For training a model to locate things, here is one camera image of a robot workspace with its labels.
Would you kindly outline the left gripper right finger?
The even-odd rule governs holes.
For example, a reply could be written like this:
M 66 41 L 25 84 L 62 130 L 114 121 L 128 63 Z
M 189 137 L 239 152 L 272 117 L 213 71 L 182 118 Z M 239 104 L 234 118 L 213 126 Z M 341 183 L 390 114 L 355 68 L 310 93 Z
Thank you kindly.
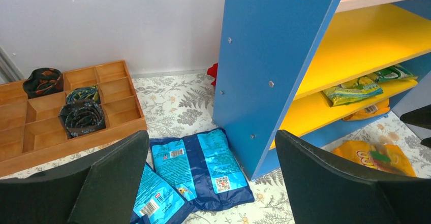
M 285 130 L 276 151 L 296 223 L 430 223 L 430 180 L 387 173 Z

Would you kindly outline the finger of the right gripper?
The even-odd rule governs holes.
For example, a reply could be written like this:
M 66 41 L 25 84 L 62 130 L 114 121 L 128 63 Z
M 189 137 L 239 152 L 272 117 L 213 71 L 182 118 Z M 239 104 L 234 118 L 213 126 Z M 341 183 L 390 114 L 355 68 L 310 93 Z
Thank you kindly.
M 404 113 L 400 120 L 406 124 L 430 130 L 430 105 Z

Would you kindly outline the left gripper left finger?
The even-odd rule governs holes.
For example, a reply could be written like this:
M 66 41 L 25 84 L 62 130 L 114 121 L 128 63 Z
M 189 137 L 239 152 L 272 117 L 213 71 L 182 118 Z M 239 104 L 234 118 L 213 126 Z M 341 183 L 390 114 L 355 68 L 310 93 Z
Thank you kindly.
M 67 164 L 1 181 L 1 223 L 129 223 L 147 131 Z

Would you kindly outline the orange mango candy bag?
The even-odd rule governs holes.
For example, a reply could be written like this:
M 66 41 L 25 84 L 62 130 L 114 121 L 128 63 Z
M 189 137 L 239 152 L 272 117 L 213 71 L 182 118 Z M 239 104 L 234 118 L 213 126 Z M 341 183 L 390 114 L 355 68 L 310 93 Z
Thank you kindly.
M 416 173 L 401 148 L 392 144 L 346 141 L 333 154 L 372 169 L 416 177 Z

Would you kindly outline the yellow green Fox's candy bag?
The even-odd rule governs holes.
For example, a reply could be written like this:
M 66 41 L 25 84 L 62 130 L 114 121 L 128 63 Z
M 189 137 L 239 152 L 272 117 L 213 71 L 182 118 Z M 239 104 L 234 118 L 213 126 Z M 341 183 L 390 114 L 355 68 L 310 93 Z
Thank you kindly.
M 383 89 L 369 77 L 362 76 L 327 88 L 322 92 L 331 101 L 332 106 L 341 106 L 381 95 Z

